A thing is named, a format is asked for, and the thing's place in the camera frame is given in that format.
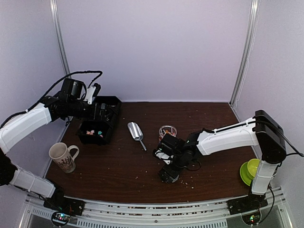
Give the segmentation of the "black three-compartment candy tray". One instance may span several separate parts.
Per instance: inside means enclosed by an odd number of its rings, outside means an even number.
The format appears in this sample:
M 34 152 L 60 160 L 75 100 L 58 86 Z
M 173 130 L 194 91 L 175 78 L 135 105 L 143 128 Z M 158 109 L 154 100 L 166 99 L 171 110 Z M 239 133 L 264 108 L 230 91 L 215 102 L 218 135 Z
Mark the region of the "black three-compartment candy tray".
M 99 104 L 96 117 L 82 120 L 76 132 L 83 144 L 106 145 L 110 142 L 122 105 L 116 96 L 97 96 Z

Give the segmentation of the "clear plastic jar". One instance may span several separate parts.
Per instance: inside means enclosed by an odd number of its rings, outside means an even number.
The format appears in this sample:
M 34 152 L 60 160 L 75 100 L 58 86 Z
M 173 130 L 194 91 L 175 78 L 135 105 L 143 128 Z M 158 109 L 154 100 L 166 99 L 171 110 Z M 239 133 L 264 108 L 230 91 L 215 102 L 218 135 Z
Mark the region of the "clear plastic jar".
M 159 129 L 159 141 L 161 141 L 166 134 L 176 137 L 177 129 L 172 125 L 163 125 Z

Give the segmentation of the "silver metal scoop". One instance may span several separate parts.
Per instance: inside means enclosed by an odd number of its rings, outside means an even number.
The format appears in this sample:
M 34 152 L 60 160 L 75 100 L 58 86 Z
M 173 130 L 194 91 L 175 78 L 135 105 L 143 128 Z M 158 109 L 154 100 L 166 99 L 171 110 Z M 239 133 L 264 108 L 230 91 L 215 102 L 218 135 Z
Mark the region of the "silver metal scoop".
M 145 151 L 147 151 L 147 148 L 146 148 L 146 146 L 145 146 L 144 143 L 143 143 L 143 133 L 142 133 L 142 131 L 141 131 L 139 125 L 138 125 L 137 123 L 135 123 L 135 122 L 129 122 L 129 123 L 127 124 L 127 126 L 128 126 L 128 129 L 129 129 L 129 132 L 130 132 L 132 138 L 133 138 L 135 141 L 140 142 L 141 145 L 142 145 L 142 147 L 143 147 L 143 149 L 144 149 Z

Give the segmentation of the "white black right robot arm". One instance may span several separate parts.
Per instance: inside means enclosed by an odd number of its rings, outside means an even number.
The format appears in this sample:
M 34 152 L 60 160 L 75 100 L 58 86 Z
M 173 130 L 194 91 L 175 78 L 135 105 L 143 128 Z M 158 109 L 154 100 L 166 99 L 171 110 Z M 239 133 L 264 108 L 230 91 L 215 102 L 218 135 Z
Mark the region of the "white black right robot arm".
M 251 193 L 243 201 L 246 209 L 252 210 L 261 203 L 275 170 L 287 157 L 283 128 L 264 110 L 237 124 L 191 133 L 186 140 L 165 134 L 153 155 L 165 162 L 159 172 L 161 180 L 173 183 L 199 155 L 245 146 L 259 146 L 262 152 Z

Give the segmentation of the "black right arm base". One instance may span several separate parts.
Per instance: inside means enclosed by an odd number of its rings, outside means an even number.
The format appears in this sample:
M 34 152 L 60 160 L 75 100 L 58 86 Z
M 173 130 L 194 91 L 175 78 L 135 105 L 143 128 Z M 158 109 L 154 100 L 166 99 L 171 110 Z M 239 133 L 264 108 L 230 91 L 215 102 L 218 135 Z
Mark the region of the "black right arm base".
M 249 193 L 247 196 L 230 199 L 227 206 L 230 215 L 241 214 L 246 225 L 254 226 L 262 220 L 260 209 L 268 205 L 266 195 L 256 195 Z

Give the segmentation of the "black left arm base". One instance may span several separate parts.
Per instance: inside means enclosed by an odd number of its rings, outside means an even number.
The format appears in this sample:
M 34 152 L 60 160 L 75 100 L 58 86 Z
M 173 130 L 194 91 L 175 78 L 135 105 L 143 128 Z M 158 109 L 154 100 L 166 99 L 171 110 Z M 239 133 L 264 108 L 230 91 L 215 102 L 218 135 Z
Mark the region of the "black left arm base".
M 55 191 L 50 198 L 39 195 L 44 201 L 43 206 L 55 212 L 51 215 L 51 222 L 58 228 L 67 225 L 72 217 L 81 216 L 85 207 L 85 202 L 79 199 L 66 197 L 62 187 L 54 184 Z

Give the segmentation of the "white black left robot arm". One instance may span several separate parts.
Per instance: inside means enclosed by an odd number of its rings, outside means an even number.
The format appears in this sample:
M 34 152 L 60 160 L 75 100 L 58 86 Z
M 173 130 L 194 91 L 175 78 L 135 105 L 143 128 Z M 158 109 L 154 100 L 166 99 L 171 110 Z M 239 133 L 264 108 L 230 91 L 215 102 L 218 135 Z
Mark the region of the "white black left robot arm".
M 101 120 L 103 104 L 94 101 L 101 86 L 98 83 L 85 87 L 84 83 L 71 78 L 63 81 L 61 90 L 54 96 L 44 95 L 30 110 L 12 117 L 0 128 L 0 184 L 13 185 L 28 192 L 36 193 L 58 211 L 68 207 L 68 200 L 56 192 L 55 185 L 17 165 L 7 153 L 21 140 L 38 128 L 68 117 Z

